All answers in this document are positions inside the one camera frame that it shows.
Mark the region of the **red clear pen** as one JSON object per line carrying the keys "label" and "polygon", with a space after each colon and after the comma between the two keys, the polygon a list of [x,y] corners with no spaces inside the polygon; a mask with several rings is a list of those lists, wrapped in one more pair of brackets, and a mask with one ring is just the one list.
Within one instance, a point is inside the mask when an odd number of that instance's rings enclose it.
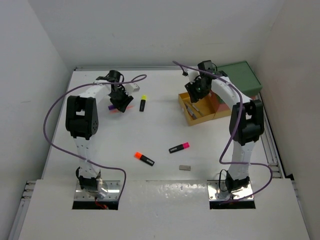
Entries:
{"label": "red clear pen", "polygon": [[191,116],[191,118],[193,120],[196,120],[197,116],[193,113],[193,111],[188,106],[186,106],[186,109],[187,109],[187,112],[189,113],[189,115]]}
{"label": "red clear pen", "polygon": [[[133,105],[130,105],[130,106],[128,106],[125,110],[127,111],[127,110],[129,110],[129,109],[132,109],[134,106]],[[121,111],[119,111],[118,109],[112,109],[112,110],[110,110],[109,111],[111,114],[115,114],[115,113],[121,113]]]}

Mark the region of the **red drawer box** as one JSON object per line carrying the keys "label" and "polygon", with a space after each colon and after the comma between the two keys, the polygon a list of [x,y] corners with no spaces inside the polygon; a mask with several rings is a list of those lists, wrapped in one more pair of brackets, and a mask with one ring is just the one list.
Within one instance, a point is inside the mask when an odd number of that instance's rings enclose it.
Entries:
{"label": "red drawer box", "polygon": [[208,94],[208,98],[213,107],[213,110],[216,113],[220,113],[220,112],[228,112],[229,114],[231,113],[231,110],[228,107],[228,105],[214,92],[211,91]]}

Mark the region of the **yellow bottom drawer box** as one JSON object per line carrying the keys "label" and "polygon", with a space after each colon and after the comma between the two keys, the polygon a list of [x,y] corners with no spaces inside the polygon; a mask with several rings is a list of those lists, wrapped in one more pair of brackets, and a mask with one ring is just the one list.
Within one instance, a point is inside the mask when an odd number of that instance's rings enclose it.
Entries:
{"label": "yellow bottom drawer box", "polygon": [[[224,118],[231,115],[231,113],[228,112],[215,112],[210,103],[208,95],[196,103],[191,103],[189,94],[184,92],[178,95],[178,102],[183,109],[185,119],[189,126],[198,125],[207,121]],[[192,104],[199,108],[199,110],[203,113],[203,117],[193,108]],[[189,106],[192,112],[196,115],[197,119],[191,118],[185,105]]]}

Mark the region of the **blue clear pen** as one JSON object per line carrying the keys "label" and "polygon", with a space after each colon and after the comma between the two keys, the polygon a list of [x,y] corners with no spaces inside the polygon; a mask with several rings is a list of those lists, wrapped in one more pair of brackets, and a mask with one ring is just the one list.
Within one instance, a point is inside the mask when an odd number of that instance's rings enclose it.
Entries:
{"label": "blue clear pen", "polygon": [[192,118],[194,118],[195,115],[194,115],[194,113],[192,112],[192,110],[189,108],[189,106],[185,104],[185,107],[186,107],[186,110],[187,110],[187,112],[189,113],[189,115],[190,115]]}

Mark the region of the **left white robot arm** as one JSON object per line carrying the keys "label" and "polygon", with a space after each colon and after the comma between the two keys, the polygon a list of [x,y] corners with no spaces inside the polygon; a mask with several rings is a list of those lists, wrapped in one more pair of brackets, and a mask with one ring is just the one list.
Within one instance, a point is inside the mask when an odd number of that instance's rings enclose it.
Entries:
{"label": "left white robot arm", "polygon": [[65,127],[77,147],[79,167],[76,176],[81,189],[92,194],[103,192],[101,170],[91,163],[93,136],[99,128],[98,103],[109,97],[111,104],[123,113],[134,99],[132,93],[140,89],[135,83],[123,83],[122,78],[120,72],[111,70],[106,76],[99,76],[81,94],[67,98]]}

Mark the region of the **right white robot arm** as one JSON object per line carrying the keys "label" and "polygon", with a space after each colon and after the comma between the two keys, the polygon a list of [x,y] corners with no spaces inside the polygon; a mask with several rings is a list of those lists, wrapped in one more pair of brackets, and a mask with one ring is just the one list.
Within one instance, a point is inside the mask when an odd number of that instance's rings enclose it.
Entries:
{"label": "right white robot arm", "polygon": [[187,74],[189,82],[185,88],[192,103],[213,92],[231,110],[228,144],[233,145],[233,153],[225,187],[229,193],[247,187],[252,150],[264,132],[263,104],[242,93],[211,60],[198,63],[196,68],[188,68]]}

